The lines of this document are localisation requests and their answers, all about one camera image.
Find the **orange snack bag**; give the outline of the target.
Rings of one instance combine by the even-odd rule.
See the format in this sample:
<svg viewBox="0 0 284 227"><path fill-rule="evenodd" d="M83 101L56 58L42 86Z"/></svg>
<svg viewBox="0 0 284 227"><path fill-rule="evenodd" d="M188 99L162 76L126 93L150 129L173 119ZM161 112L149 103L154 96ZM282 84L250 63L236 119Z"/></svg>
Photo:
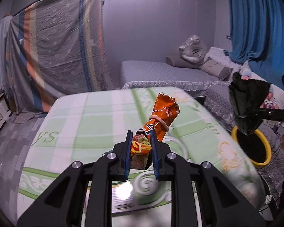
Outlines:
<svg viewBox="0 0 284 227"><path fill-rule="evenodd" d="M150 134L155 130L158 141L162 141L176 117L179 115L179 104L175 98L159 93L149 120L135 133L131 142L131 168L144 170L152 150Z"/></svg>

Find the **yellow rimmed black trash bin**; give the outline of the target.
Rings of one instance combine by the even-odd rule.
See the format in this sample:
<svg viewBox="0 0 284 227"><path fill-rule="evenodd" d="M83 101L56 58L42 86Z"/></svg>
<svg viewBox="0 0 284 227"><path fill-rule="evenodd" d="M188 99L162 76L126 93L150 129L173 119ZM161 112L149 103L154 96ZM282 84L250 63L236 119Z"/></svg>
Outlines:
<svg viewBox="0 0 284 227"><path fill-rule="evenodd" d="M270 163L272 158L271 146L259 129L251 135L245 135L235 126L231 131L231 136L257 169L261 169Z"/></svg>

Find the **baby print pillow right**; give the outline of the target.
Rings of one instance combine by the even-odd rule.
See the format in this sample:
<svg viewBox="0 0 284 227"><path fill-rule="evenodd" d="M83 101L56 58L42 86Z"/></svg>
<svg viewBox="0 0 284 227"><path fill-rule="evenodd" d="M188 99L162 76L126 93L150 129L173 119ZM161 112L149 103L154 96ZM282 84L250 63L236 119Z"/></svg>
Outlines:
<svg viewBox="0 0 284 227"><path fill-rule="evenodd" d="M266 109L284 109L284 91L271 84L267 97L261 105Z"/></svg>

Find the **baby print pillow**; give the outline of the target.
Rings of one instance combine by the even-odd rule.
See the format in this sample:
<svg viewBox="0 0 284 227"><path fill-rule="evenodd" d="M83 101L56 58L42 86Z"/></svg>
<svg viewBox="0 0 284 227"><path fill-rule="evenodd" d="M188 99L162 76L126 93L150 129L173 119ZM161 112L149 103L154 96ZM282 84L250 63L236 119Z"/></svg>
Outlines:
<svg viewBox="0 0 284 227"><path fill-rule="evenodd" d="M267 97L261 105L266 109L284 109L284 91L271 84Z"/></svg>
<svg viewBox="0 0 284 227"><path fill-rule="evenodd" d="M245 69L245 70L242 70L242 71L240 72L240 74L241 74L241 79L243 79L243 80L249 80L249 79L251 79L252 71L249 70L249 69Z"/></svg>

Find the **green patterned tablecloth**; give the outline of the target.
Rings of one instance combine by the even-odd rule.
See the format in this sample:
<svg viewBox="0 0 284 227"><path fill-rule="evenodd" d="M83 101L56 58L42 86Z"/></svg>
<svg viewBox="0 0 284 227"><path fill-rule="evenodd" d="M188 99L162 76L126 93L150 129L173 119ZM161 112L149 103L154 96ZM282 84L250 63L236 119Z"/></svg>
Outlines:
<svg viewBox="0 0 284 227"><path fill-rule="evenodd" d="M140 168L151 157L151 129L189 162L211 162L259 208L260 176L241 147L189 94L175 87L89 92L56 100L35 135L21 172L17 210L23 214L74 161L97 161L132 131L128 182L112 187L113 226L170 226L171 185Z"/></svg>

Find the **baby print pillow left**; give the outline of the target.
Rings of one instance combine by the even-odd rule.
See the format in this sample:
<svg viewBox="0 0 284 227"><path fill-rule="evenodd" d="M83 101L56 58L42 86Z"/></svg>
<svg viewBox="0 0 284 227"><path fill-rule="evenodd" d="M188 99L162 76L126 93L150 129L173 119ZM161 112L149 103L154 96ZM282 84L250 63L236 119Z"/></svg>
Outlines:
<svg viewBox="0 0 284 227"><path fill-rule="evenodd" d="M241 74L241 79L243 79L243 80L249 80L249 79L251 79L252 71L249 70L249 69L245 69L245 70L242 70L242 71L240 72L240 74Z"/></svg>

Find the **white green printed box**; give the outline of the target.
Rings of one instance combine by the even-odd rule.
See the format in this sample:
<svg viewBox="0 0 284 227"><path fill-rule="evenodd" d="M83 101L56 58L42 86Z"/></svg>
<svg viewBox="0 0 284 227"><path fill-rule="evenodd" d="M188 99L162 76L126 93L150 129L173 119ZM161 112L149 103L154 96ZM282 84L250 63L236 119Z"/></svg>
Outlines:
<svg viewBox="0 0 284 227"><path fill-rule="evenodd" d="M134 187L130 181L114 184L112 187L112 214L138 210L138 201L134 196Z"/></svg>

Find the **grey quilted sofa cover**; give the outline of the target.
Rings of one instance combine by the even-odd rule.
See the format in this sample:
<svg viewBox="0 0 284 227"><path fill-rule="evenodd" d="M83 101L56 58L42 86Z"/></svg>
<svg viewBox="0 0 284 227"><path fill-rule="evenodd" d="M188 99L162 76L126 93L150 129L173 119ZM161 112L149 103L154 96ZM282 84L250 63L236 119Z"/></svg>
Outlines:
<svg viewBox="0 0 284 227"><path fill-rule="evenodd" d="M183 89L202 105L227 130L234 127L233 110L229 100L228 82L218 80L201 70L178 68L151 61L124 61L120 68L122 89L147 87L177 87ZM260 170L273 193L280 195L284 180L284 157L280 149L284 129L272 121L264 121L259 130L272 149L272 161Z"/></svg>

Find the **grey square cushion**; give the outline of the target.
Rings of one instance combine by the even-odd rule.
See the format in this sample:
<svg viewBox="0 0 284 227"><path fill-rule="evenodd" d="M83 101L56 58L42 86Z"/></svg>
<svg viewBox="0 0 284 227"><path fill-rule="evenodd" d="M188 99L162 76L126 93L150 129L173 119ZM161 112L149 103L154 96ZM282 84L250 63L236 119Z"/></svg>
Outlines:
<svg viewBox="0 0 284 227"><path fill-rule="evenodd" d="M202 65L200 70L205 73L217 77L221 81L229 80L229 77L233 71L233 68L224 66L221 63L218 63L214 59L207 59Z"/></svg>

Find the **grey bolster pillow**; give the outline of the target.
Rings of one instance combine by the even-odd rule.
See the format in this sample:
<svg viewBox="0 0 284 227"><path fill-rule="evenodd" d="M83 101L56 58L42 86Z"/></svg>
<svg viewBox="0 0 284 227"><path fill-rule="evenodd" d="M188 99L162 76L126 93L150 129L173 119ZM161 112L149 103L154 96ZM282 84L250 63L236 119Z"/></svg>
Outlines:
<svg viewBox="0 0 284 227"><path fill-rule="evenodd" d="M199 69L201 67L200 63L191 63L177 55L166 56L166 63L178 68Z"/></svg>

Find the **white knitted blanket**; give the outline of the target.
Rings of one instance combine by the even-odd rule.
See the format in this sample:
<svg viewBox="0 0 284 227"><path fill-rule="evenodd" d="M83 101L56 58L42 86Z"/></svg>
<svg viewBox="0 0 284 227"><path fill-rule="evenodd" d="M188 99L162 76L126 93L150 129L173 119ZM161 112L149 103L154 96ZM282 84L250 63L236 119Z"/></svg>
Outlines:
<svg viewBox="0 0 284 227"><path fill-rule="evenodd" d="M224 49L221 48L210 47L209 51L204 57L204 62L206 62L209 58L228 68L232 68L233 72L239 72L241 68L241 65L234 63L231 58L225 54Z"/></svg>

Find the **blue curtain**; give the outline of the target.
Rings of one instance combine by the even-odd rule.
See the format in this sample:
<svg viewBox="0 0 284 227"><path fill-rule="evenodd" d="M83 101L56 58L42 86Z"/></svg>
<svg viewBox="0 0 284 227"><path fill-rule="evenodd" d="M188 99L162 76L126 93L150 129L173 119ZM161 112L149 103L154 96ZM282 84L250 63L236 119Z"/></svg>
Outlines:
<svg viewBox="0 0 284 227"><path fill-rule="evenodd" d="M284 3L282 0L229 0L231 60L283 88Z"/></svg>

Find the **plush tiger toy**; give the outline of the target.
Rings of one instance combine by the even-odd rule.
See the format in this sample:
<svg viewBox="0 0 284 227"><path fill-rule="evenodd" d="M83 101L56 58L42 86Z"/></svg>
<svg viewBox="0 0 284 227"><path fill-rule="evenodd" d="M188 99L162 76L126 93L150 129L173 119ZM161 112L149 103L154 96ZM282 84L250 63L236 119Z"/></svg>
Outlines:
<svg viewBox="0 0 284 227"><path fill-rule="evenodd" d="M208 52L207 46L198 35L190 36L180 47L180 57L192 64L201 64Z"/></svg>

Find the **striped grey sheet hanging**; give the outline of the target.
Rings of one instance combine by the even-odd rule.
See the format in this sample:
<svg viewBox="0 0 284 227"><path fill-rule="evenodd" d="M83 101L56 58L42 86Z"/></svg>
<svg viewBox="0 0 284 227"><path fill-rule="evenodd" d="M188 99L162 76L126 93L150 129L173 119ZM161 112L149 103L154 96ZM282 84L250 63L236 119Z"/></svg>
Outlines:
<svg viewBox="0 0 284 227"><path fill-rule="evenodd" d="M38 0L0 21L0 93L17 112L48 112L66 95L113 89L103 0Z"/></svg>

